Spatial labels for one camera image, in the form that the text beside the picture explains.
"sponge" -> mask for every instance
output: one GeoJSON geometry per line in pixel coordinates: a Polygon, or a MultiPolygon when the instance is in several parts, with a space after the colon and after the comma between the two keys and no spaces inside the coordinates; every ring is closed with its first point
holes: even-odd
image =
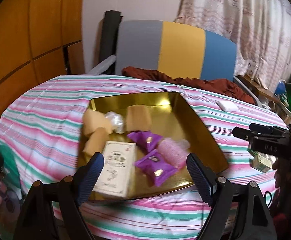
{"type": "Polygon", "coordinates": [[[145,105],[127,107],[126,130],[149,131],[151,129],[151,116],[145,105]]]}
{"type": "Polygon", "coordinates": [[[99,127],[105,128],[107,134],[111,134],[113,131],[112,124],[105,118],[105,115],[99,111],[93,111],[92,109],[87,109],[85,111],[83,115],[83,125],[83,132],[86,137],[90,137],[99,127]]]}
{"type": "Polygon", "coordinates": [[[91,158],[96,152],[102,153],[103,148],[108,140],[109,135],[106,129],[99,127],[86,142],[83,152],[87,155],[88,158],[91,158]]]}
{"type": "Polygon", "coordinates": [[[225,112],[235,112],[239,110],[239,108],[232,101],[220,100],[217,104],[225,112]]]}

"purple candy wrapper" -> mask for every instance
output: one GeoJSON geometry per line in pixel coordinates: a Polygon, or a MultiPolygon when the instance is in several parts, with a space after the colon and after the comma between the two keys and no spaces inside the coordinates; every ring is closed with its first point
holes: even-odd
{"type": "Polygon", "coordinates": [[[152,150],[142,159],[136,161],[134,165],[149,175],[157,187],[178,171],[175,167],[166,163],[157,150],[152,150]]]}
{"type": "Polygon", "coordinates": [[[127,136],[147,153],[151,152],[163,138],[163,136],[152,133],[151,131],[131,132],[127,136]]]}

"curtain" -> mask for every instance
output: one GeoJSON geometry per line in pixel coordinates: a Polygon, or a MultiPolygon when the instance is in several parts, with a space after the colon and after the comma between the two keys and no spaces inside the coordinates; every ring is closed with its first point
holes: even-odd
{"type": "Polygon", "coordinates": [[[237,45],[234,75],[247,60],[259,66],[259,83],[274,91],[283,74],[291,39],[288,0],[182,0],[178,23],[222,35],[237,45]]]}

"metal tray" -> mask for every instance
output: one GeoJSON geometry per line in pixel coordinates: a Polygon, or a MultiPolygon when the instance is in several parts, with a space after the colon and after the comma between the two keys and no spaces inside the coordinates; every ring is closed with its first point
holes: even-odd
{"type": "MultiPolygon", "coordinates": [[[[170,137],[174,140],[186,139],[190,142],[189,152],[196,153],[205,166],[215,173],[228,168],[228,163],[218,144],[208,131],[199,116],[177,92],[149,92],[124,94],[92,99],[89,107],[102,113],[114,111],[126,116],[126,109],[132,105],[146,105],[151,114],[153,133],[170,137]]],[[[110,135],[110,140],[131,142],[127,133],[110,135]]],[[[87,138],[81,136],[80,150],[82,151],[87,138]]],[[[136,160],[144,153],[137,149],[136,160]]],[[[78,166],[85,165],[81,156],[78,166]]],[[[167,179],[160,187],[153,186],[151,181],[138,168],[131,174],[128,199],[153,197],[175,192],[193,185],[186,167],[167,179]]],[[[104,200],[98,193],[92,192],[90,200],[104,200]]]]}

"striped tablecloth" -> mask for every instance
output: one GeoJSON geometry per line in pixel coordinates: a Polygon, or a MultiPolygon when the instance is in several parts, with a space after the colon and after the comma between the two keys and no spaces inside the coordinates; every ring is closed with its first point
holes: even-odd
{"type": "MultiPolygon", "coordinates": [[[[228,159],[223,175],[230,181],[254,180],[263,192],[274,192],[274,172],[251,168],[248,143],[232,136],[233,127],[248,129],[251,122],[286,127],[274,113],[203,90],[113,75],[60,76],[29,90],[4,111],[0,144],[14,151],[23,190],[28,192],[38,179],[51,183],[74,174],[82,115],[91,98],[150,91],[176,91],[187,100],[228,159]],[[239,110],[223,112],[216,104],[220,99],[233,101],[239,110]]],[[[83,204],[81,210],[92,233],[109,239],[194,239],[209,213],[197,191],[111,207],[83,204]]],[[[55,213],[60,216],[57,206],[55,213]]]]}

